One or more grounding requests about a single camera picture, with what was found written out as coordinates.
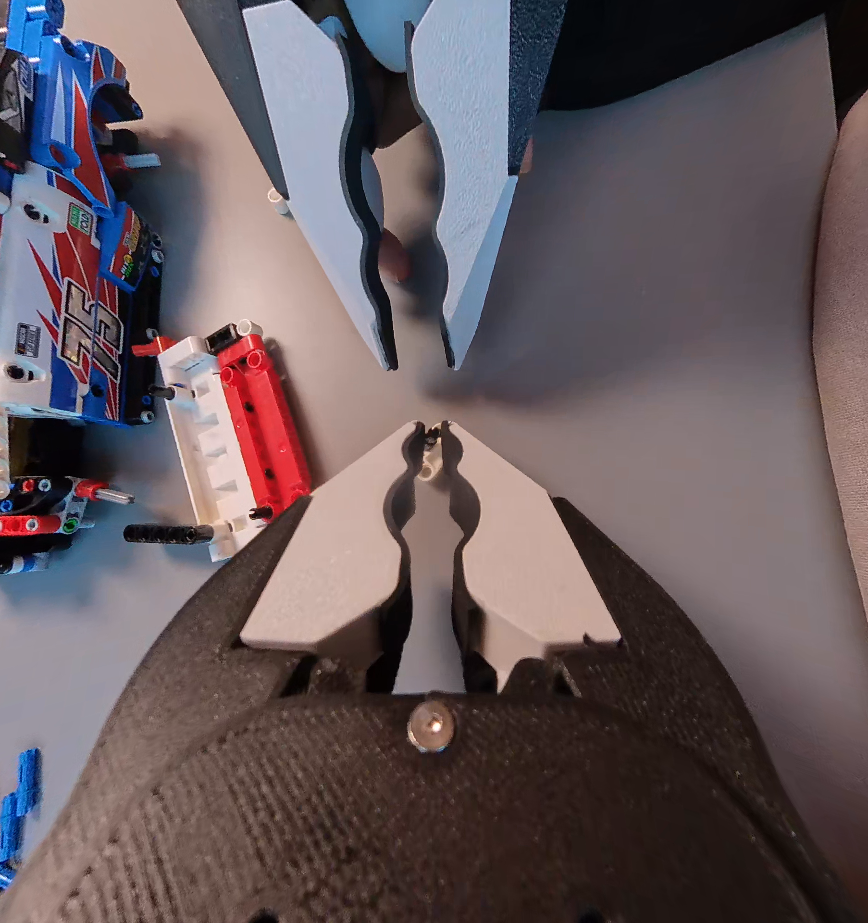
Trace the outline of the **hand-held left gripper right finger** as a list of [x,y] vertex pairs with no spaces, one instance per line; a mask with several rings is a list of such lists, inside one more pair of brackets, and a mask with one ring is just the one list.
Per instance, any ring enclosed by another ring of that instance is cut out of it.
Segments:
[[548,491],[456,422],[442,423],[440,445],[462,531],[451,615],[466,692],[502,691],[524,660],[620,644]]

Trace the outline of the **red white lego subassembly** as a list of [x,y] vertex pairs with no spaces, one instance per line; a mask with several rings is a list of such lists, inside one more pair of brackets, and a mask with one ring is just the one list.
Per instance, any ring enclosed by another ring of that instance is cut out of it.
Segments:
[[130,524],[131,544],[206,545],[214,562],[231,559],[295,501],[312,491],[306,455],[281,378],[249,319],[211,335],[163,336],[131,346],[153,357],[193,524]]

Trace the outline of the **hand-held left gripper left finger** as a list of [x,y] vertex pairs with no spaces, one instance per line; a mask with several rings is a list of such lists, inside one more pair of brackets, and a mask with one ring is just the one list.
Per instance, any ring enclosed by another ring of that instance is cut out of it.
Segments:
[[340,660],[368,691],[394,689],[413,613],[403,530],[425,445],[411,421],[312,493],[241,630],[245,645]]

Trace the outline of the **person's right hand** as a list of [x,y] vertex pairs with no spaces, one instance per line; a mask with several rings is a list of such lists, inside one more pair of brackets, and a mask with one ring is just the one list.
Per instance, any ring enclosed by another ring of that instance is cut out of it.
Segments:
[[389,229],[381,231],[378,269],[382,280],[403,284],[412,274],[412,261],[405,246]]

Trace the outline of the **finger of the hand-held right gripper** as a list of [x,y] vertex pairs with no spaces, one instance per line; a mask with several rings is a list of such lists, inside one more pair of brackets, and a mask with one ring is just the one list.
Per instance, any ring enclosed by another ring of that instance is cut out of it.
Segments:
[[409,88],[435,141],[441,328],[459,369],[486,300],[518,179],[509,173],[509,1],[434,1],[407,40]]
[[392,308],[379,270],[382,219],[364,182],[374,115],[352,39],[296,2],[243,9],[290,211],[361,338],[398,367]]

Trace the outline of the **blue white lego race car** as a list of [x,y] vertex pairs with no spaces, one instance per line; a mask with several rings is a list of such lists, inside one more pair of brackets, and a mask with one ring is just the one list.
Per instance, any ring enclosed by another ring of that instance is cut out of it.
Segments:
[[163,243],[128,193],[160,160],[125,127],[143,118],[125,65],[65,17],[0,2],[0,576],[134,501],[82,471],[85,428],[155,419]]

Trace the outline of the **cluster of blue black pegs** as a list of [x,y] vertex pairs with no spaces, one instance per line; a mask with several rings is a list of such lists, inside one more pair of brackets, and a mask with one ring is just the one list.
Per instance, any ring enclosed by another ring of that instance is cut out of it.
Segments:
[[28,748],[18,756],[16,788],[0,804],[0,897],[17,875],[25,825],[40,807],[42,796],[43,754],[39,748]]

